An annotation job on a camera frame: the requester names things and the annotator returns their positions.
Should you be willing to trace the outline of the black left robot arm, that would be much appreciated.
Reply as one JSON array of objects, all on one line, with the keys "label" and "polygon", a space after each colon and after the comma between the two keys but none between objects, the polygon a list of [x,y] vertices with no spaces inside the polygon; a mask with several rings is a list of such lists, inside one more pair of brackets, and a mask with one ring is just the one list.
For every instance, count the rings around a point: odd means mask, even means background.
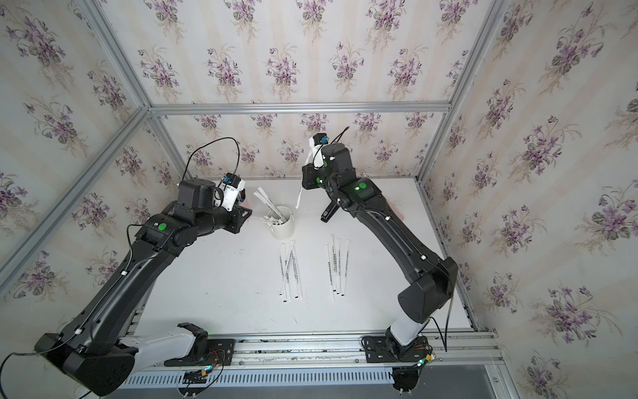
[{"label": "black left robot arm", "polygon": [[231,173],[220,184],[181,181],[177,200],[144,222],[94,299],[61,332],[43,334],[35,353],[99,397],[144,368],[207,360],[208,334],[191,323],[147,337],[123,337],[122,332],[156,279],[186,248],[220,229],[240,231],[252,214],[242,207],[244,198],[244,181]]}]

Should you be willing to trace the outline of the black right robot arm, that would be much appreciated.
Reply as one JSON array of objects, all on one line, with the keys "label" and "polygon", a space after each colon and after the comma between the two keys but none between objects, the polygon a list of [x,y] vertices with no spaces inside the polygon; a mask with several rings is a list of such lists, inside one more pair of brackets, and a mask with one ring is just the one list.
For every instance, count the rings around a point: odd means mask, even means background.
[{"label": "black right robot arm", "polygon": [[330,144],[326,135],[310,139],[311,151],[302,167],[302,188],[323,189],[330,204],[322,212],[327,223],[339,210],[357,219],[380,241],[400,267],[409,286],[398,294],[404,314],[386,331],[386,345],[405,351],[428,324],[432,314],[454,296],[459,266],[442,259],[405,225],[378,186],[359,178],[350,151],[342,143]]}]

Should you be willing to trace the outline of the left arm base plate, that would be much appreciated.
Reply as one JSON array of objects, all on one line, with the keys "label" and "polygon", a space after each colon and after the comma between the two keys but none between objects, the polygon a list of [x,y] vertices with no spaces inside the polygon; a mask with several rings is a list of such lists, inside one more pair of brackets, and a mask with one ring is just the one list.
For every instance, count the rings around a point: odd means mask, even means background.
[{"label": "left arm base plate", "polygon": [[174,358],[163,363],[165,367],[190,366],[230,366],[234,356],[236,341],[234,339],[209,338],[207,347],[199,355],[189,354],[187,357]]}]

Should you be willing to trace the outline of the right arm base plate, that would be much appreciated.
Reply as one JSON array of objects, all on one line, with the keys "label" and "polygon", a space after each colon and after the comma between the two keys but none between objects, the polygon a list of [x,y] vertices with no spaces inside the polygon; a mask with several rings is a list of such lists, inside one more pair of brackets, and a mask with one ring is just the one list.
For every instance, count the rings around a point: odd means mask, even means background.
[{"label": "right arm base plate", "polygon": [[367,363],[410,363],[420,367],[435,360],[434,349],[424,336],[402,346],[390,334],[367,335],[362,337],[361,345]]}]

